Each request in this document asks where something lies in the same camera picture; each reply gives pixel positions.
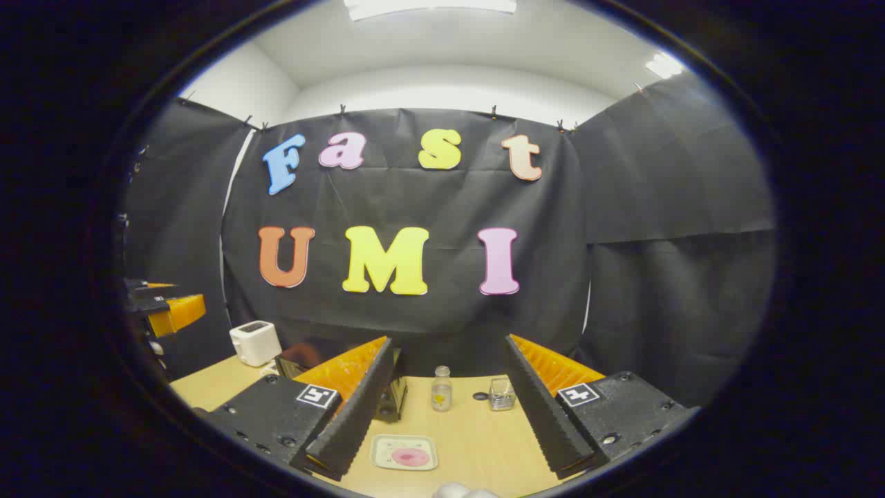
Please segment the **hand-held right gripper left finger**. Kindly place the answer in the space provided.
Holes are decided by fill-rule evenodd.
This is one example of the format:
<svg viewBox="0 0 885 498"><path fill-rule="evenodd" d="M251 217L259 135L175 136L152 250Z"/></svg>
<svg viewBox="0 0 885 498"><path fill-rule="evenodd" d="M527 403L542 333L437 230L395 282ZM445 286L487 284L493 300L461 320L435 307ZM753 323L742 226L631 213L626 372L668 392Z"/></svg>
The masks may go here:
<svg viewBox="0 0 885 498"><path fill-rule="evenodd" d="M306 352L279 353L274 371L217 407L196 410L263 463L340 480L394 378L398 348L382 336L312 367Z"/></svg>

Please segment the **black backdrop cloth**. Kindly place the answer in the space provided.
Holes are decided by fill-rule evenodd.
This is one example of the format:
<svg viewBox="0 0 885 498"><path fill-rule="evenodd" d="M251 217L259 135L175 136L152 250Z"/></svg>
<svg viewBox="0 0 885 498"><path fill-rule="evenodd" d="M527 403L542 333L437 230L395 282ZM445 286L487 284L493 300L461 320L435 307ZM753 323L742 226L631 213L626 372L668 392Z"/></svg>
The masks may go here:
<svg viewBox="0 0 885 498"><path fill-rule="evenodd" d="M527 338L704 405L755 341L776 267L764 168L700 78L575 132L473 111L247 127L174 104L121 208L123 273L205 296L164 340L174 378L266 320L321 354L388 336L410 376L505 368Z"/></svg>

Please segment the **clear glass cup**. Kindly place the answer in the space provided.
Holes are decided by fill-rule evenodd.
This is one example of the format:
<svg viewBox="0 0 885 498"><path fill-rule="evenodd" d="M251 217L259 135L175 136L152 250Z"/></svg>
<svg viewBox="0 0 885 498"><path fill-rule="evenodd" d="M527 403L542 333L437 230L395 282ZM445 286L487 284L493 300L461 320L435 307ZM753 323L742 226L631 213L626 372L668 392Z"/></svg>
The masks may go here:
<svg viewBox="0 0 885 498"><path fill-rule="evenodd" d="M508 411L515 406L517 395L509 378L500 376L490 381L489 404L492 411Z"/></svg>

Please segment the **clear bottle with yellow label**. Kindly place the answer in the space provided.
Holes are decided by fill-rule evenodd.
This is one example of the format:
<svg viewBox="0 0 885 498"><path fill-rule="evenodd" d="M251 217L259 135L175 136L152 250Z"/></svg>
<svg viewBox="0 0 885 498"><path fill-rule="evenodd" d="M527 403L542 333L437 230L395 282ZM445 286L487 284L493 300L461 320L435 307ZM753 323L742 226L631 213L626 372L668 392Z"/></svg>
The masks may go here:
<svg viewBox="0 0 885 498"><path fill-rule="evenodd" d="M431 385L431 407L440 412L449 411L452 405L453 384L451 369L440 365L434 369L434 380Z"/></svg>

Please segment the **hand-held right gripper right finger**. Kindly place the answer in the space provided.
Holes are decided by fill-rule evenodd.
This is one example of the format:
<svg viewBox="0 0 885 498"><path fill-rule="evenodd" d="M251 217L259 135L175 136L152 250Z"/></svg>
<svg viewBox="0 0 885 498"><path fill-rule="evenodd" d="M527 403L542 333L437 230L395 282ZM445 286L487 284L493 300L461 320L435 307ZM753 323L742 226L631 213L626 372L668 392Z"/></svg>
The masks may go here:
<svg viewBox="0 0 885 498"><path fill-rule="evenodd" d="M505 372L541 453L560 479L633 456L698 412L636 373L604 375L513 334Z"/></svg>

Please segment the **white toaster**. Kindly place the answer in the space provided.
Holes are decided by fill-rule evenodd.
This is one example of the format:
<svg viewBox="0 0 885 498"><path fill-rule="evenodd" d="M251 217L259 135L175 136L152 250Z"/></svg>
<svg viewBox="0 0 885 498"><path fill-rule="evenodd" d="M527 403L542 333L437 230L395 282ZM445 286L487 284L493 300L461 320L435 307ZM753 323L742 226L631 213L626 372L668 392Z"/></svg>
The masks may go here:
<svg viewBox="0 0 885 498"><path fill-rule="evenodd" d="M277 329L271 322L256 320L230 330L235 355L244 364L261 367L282 352Z"/></svg>

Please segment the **white square plate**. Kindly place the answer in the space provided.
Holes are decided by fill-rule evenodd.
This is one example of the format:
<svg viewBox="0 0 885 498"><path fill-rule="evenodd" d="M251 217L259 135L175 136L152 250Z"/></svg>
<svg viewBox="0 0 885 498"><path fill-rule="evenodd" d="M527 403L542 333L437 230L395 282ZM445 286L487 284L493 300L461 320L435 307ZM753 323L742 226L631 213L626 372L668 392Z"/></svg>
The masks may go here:
<svg viewBox="0 0 885 498"><path fill-rule="evenodd" d="M390 454L398 448L421 448L431 456L431 461L421 468L407 468L393 463ZM378 434L372 440L370 460L379 468L404 470L404 472L430 472L439 464L438 454L432 439L414 435Z"/></svg>

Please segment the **black electric oven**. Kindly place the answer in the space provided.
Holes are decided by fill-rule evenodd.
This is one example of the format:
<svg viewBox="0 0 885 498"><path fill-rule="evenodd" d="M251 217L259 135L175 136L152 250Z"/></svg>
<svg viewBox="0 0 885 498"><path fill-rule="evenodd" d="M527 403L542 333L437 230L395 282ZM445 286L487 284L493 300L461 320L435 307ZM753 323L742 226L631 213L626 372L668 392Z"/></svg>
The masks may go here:
<svg viewBox="0 0 885 498"><path fill-rule="evenodd" d="M341 409L372 365L378 347L375 341L366 344L346 344L326 338L307 338L281 351L274 359L279 375L295 380L307 376L303 382L335 389L342 395ZM373 418L385 423L398 422L402 404L407 397L407 382L402 378L401 349L393 348L394 369L389 383L380 394Z"/></svg>

